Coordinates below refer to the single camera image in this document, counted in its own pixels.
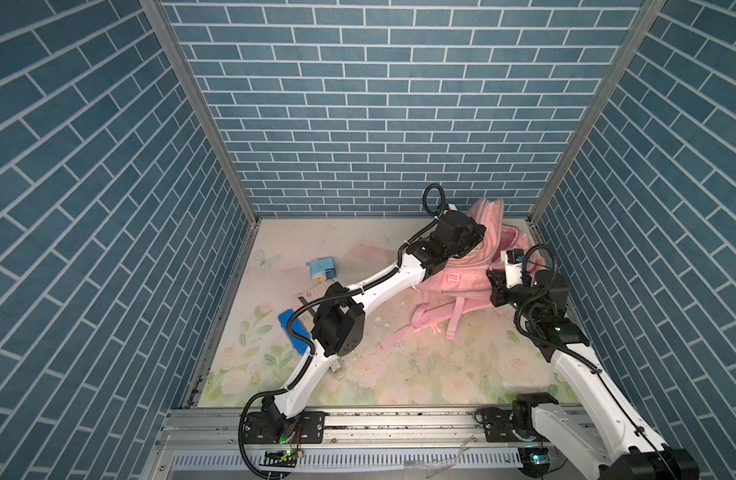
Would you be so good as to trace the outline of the pink school backpack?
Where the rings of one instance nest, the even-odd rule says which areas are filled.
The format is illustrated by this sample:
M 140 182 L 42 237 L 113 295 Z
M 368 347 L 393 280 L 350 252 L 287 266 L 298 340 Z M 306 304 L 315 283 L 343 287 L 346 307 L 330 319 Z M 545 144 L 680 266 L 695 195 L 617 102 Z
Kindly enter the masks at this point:
M 422 294 L 422 303 L 413 312 L 410 324 L 378 343 L 378 349 L 388 349 L 406 335 L 425 328 L 439 333 L 443 321 L 448 323 L 446 337 L 454 339 L 464 314 L 492 305 L 486 272 L 502 270 L 508 250 L 530 248 L 524 232 L 503 222 L 503 200 L 482 198 L 467 215 L 486 227 L 482 243 L 464 258 L 448 261 L 442 271 L 414 287 Z

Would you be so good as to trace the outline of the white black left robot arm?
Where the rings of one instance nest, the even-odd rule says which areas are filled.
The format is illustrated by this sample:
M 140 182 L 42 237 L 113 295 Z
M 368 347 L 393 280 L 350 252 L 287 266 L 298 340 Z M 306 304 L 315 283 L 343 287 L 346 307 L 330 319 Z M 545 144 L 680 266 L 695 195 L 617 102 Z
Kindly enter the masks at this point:
M 306 345 L 291 377 L 277 390 L 253 395 L 244 406 L 238 443 L 281 444 L 292 439 L 308 400 L 336 360 L 362 341 L 369 313 L 403 290 L 442 271 L 484 239 L 486 227 L 461 211 L 445 210 L 398 249 L 394 264 L 348 287 L 336 282 L 324 296 L 299 307 L 286 332 Z

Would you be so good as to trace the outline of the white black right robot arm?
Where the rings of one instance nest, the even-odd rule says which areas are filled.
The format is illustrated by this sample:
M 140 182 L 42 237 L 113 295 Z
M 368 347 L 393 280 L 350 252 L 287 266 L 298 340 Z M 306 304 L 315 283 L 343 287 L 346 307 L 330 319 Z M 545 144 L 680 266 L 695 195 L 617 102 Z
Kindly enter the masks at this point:
M 515 309 L 515 326 L 575 392 L 598 434 L 592 436 L 548 392 L 520 394 L 512 404 L 516 437 L 553 444 L 587 479 L 696 479 L 697 462 L 673 448 L 636 411 L 603 369 L 582 330 L 565 316 L 566 289 L 553 270 L 528 281 L 490 270 L 491 301 Z

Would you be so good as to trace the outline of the blue pencil sharpener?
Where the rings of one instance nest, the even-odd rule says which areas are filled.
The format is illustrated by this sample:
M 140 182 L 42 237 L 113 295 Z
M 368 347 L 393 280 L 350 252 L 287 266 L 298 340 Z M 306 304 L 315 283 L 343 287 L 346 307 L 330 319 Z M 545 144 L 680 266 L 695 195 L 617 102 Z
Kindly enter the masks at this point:
M 310 279 L 316 283 L 323 283 L 334 279 L 336 274 L 335 262 L 332 257 L 314 259 L 306 263 Z

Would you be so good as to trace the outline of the blue pencil case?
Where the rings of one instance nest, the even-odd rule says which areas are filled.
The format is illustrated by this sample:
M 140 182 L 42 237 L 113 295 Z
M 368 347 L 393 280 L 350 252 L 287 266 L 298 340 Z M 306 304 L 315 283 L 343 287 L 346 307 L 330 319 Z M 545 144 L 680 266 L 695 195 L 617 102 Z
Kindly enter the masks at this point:
M 291 328 L 288 328 L 289 319 L 293 314 L 293 309 L 285 310 L 278 315 L 278 321 L 287 338 L 290 340 L 293 349 L 300 356 L 304 356 L 308 351 L 309 344 L 311 343 L 311 335 L 302 323 L 306 314 L 302 313 L 299 315 L 291 324 Z

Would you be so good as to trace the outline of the white pink calculator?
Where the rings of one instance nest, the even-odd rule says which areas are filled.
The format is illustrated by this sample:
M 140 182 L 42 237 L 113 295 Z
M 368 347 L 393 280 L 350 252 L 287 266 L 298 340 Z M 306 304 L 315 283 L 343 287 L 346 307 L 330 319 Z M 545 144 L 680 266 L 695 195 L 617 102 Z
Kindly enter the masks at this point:
M 321 298 L 325 295 L 329 285 L 326 283 L 315 285 L 313 288 L 297 295 L 297 299 L 302 305 L 313 300 Z

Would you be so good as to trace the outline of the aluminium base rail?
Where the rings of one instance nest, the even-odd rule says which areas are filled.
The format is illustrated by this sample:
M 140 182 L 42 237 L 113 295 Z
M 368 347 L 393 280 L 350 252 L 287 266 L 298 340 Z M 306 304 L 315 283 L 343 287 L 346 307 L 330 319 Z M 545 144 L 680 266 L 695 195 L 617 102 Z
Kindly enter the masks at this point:
M 555 410 L 580 435 L 576 446 L 518 432 L 505 405 L 317 407 L 280 443 L 262 433 L 255 413 L 240 427 L 237 409 L 176 409 L 168 412 L 142 476 L 245 472 L 253 465 L 266 478 L 290 479 L 411 469 L 432 478 L 456 469 L 540 475 L 562 466 L 593 477 L 593 461 L 610 460 L 600 434 L 580 406 Z

